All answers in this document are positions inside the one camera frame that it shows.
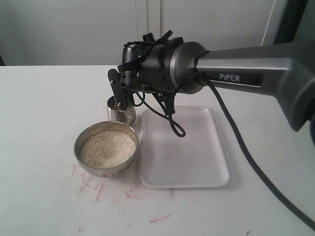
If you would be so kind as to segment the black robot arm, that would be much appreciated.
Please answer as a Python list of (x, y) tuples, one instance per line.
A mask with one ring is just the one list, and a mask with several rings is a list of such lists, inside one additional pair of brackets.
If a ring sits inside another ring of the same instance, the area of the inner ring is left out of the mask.
[(294, 131), (315, 115), (312, 41), (220, 51), (181, 38), (129, 42), (118, 71), (130, 91), (195, 94), (209, 80), (218, 88), (271, 95)]

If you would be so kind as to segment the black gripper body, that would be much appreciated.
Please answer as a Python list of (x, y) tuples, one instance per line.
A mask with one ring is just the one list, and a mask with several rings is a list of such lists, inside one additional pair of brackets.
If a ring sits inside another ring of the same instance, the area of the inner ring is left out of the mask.
[(128, 42), (123, 48), (123, 62), (118, 66), (121, 86), (127, 95), (139, 92), (155, 95), (165, 105), (166, 115), (174, 114), (176, 85), (170, 77), (170, 60), (176, 41), (164, 43)]

